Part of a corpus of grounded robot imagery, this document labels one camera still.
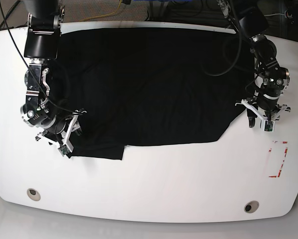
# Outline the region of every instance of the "white table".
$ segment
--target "white table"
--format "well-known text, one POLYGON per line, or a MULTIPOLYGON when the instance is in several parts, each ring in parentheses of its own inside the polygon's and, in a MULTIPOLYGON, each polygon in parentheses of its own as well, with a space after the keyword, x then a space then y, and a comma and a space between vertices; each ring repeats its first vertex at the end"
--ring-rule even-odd
MULTIPOLYGON (((178 23, 65 23, 62 32, 103 27, 177 27, 231 32, 178 23)), ((26 29, 12 34, 21 52, 26 29)), ((283 216, 298 193, 298 43, 269 37, 291 85, 279 101, 292 107, 265 133, 238 117, 218 142, 157 147, 127 147, 122 161, 61 157, 36 142, 41 130, 21 120, 26 67, 6 31, 0 32, 0 196, 30 207, 87 217, 141 222, 227 222, 283 216), (285 147, 287 156, 278 175, 285 147), (41 194, 35 202, 27 189, 41 194), (248 214, 244 207, 258 201, 248 214)))
POLYGON ((0 239, 298 239, 298 198, 281 218, 230 223, 137 223, 79 217, 5 202, 0 239))

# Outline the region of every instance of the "yellow cable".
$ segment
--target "yellow cable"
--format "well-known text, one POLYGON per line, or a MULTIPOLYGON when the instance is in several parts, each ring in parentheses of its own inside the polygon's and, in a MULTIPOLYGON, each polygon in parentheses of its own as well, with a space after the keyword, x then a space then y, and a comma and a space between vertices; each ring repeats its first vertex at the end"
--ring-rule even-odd
POLYGON ((118 6, 117 10, 116 10, 116 11, 113 11, 112 13, 108 13, 108 14, 100 15, 100 16, 87 17, 87 18, 82 19, 82 20, 80 20, 80 21, 89 21, 89 20, 92 20, 92 19, 100 18, 100 17, 112 16, 112 15, 116 14, 116 13, 119 11, 120 6, 121 6, 121 3, 122 3, 122 0, 120 0, 120 2, 119 2, 119 6, 118 6))

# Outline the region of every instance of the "wire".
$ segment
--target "wire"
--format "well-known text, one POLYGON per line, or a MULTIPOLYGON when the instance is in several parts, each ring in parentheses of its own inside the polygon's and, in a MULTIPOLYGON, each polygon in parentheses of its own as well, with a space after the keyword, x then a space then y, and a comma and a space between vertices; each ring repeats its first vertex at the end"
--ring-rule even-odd
POLYGON ((201 14, 201 12, 203 11, 203 8, 204 8, 204 3, 203 3, 203 0, 200 0, 200 9, 197 13, 194 13, 193 15, 182 15, 182 14, 179 14, 177 13, 176 11, 172 11, 170 8, 169 10, 174 13, 175 15, 178 15, 178 16, 184 16, 184 17, 193 17, 193 16, 198 16, 201 14))
MULTIPOLYGON (((223 43, 223 46, 222 46, 222 52, 223 52, 223 58, 226 60, 227 63, 229 64, 232 64, 232 62, 230 61, 230 59, 227 57, 227 54, 226 54, 226 49, 227 49, 227 45, 230 43, 231 40, 235 39, 234 38, 228 38, 227 40, 225 40, 225 42, 223 43)), ((242 66, 239 66, 238 64, 236 64, 234 66, 234 68, 240 70, 240 71, 243 71, 243 72, 246 72, 246 73, 257 73, 258 70, 256 69, 249 69, 249 68, 246 68, 246 67, 242 67, 242 66)))
POLYGON ((275 13, 275 14, 269 14, 269 15, 264 15, 264 16, 278 16, 278 15, 285 16, 284 13, 275 13))
MULTIPOLYGON (((9 18, 9 16, 12 14, 12 12, 15 10, 15 8, 19 5, 20 1, 16 1, 13 6, 10 7, 10 9, 8 10, 7 14, 6 14, 6 17, 5 19, 7 20, 9 18)), ((0 29, 5 26, 5 22, 2 21, 1 24, 0 24, 0 29)))
POLYGON ((202 70, 204 71, 205 74, 209 75, 209 76, 214 76, 214 77, 217 77, 217 76, 222 76, 224 74, 226 74, 227 72, 231 71, 238 59, 239 59, 239 56, 240 56, 240 53, 241 53, 241 50, 242 50, 242 42, 243 42, 243 36, 242 36, 242 31, 241 31, 241 28, 240 28, 240 24, 239 24, 239 21, 237 20, 237 14, 236 14, 236 11, 235 11, 235 6, 233 4, 233 0, 229 0, 230 4, 231 4, 231 9, 232 9, 232 12, 233 12, 233 16, 235 18, 235 21, 236 21, 236 25, 237 25, 237 30, 238 30, 238 38, 239 38, 239 43, 238 43, 238 51, 237 51, 237 54, 236 54, 236 58, 235 60, 233 61, 232 65, 226 69, 225 71, 223 72, 220 72, 220 73, 210 73, 210 72, 207 72, 203 66, 202 66, 202 70))
POLYGON ((36 79, 35 75, 34 75, 33 72, 31 71, 31 69, 29 68, 28 64, 26 63, 26 61, 25 61, 23 55, 22 55, 21 52, 19 51, 19 48, 17 47, 17 45, 16 45, 16 43, 15 43, 15 41, 14 41, 13 36, 11 35, 10 29, 9 29, 9 27, 8 27, 7 21, 6 21, 5 16, 4 16, 4 12, 3 12, 3 8, 2 8, 2 6, 1 6, 1 2, 0 2, 0 12, 1 12, 1 15, 2 15, 2 17, 3 17, 3 19, 4 19, 5 25, 6 25, 6 27, 7 27, 8 33, 9 33, 9 36, 10 36, 10 38, 11 38, 11 40, 12 40, 12 42, 13 42, 13 44, 14 44, 14 46, 15 46, 17 52, 18 52, 18 54, 20 55, 21 59, 23 60, 23 62, 24 62, 24 64, 25 64, 25 66, 27 67, 28 72, 31 74, 31 76, 33 77, 33 79, 35 79, 35 81, 36 81, 36 83, 37 83, 39 89, 42 91, 42 93, 44 94, 44 96, 46 97, 46 99, 48 99, 48 101, 49 101, 52 105, 54 105, 56 108, 58 108, 58 109, 60 109, 60 110, 67 111, 67 112, 73 113, 73 114, 75 114, 75 115, 82 115, 81 112, 71 111, 71 110, 68 110, 68 109, 65 109, 65 108, 63 108, 63 107, 60 107, 60 106, 56 105, 56 104, 53 103, 53 102, 50 100, 50 98, 46 95, 46 93, 44 92, 43 88, 40 86, 38 80, 36 79))
POLYGON ((87 18, 84 18, 80 21, 89 21, 89 20, 92 20, 92 19, 100 18, 100 17, 112 16, 112 15, 116 14, 119 11, 121 3, 122 3, 122 0, 120 0, 118 8, 116 9, 116 11, 113 11, 112 13, 108 13, 108 14, 100 15, 100 16, 87 17, 87 18))
POLYGON ((149 15, 149 11, 147 10, 147 18, 144 20, 144 21, 148 21, 149 20, 149 18, 150 18, 150 15, 149 15))
POLYGON ((27 25, 27 21, 23 24, 23 25, 19 25, 19 26, 17 26, 17 27, 15 27, 15 28, 19 28, 19 27, 27 27, 28 25, 27 25))

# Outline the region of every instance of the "black cloth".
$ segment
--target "black cloth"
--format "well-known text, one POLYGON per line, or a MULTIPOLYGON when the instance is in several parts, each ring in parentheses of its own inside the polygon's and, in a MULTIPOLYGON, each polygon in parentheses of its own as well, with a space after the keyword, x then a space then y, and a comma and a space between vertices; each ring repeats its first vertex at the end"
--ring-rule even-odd
POLYGON ((235 103, 248 96, 254 58, 244 44, 241 70, 220 77, 206 75, 201 64, 214 73, 227 69, 237 45, 232 34, 175 28, 62 35, 53 81, 67 74, 65 107, 88 112, 79 116, 83 135, 72 134, 69 156, 122 159, 126 145, 217 141, 244 111, 235 103))

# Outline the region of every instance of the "circular hole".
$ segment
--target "circular hole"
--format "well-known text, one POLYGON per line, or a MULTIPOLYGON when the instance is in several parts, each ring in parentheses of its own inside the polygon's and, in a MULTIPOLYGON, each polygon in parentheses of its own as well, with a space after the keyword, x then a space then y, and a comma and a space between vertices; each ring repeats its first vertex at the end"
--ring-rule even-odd
POLYGON ((257 201, 252 201, 248 204, 246 204, 244 211, 246 213, 254 213, 259 208, 259 203, 257 201))
POLYGON ((32 189, 29 189, 29 192, 31 193, 31 195, 36 195, 36 191, 35 190, 32 190, 32 189))
POLYGON ((245 211, 246 211, 246 212, 249 212, 250 210, 252 210, 252 206, 247 205, 247 206, 245 207, 245 211))
POLYGON ((32 189, 32 188, 27 189, 27 195, 33 201, 39 201, 40 200, 40 194, 35 189, 32 189))

